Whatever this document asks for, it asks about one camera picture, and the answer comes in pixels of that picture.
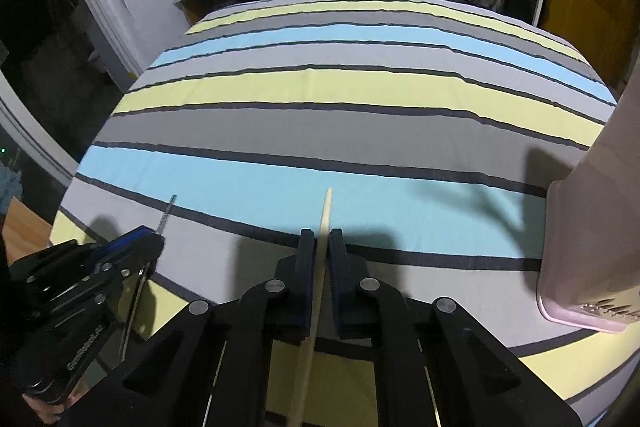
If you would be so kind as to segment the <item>person's left hand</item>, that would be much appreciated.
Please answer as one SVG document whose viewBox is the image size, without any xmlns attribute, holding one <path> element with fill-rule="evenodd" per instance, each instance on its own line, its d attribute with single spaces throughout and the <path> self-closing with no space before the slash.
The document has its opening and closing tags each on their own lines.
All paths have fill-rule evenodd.
<svg viewBox="0 0 640 427">
<path fill-rule="evenodd" d="M 29 405 L 32 411 L 40 418 L 40 421 L 46 425 L 57 423 L 63 413 L 72 407 L 79 399 L 81 399 L 89 390 L 89 386 L 82 379 L 70 392 L 70 395 L 60 404 L 49 404 L 39 399 L 22 394 L 23 400 Z"/>
</svg>

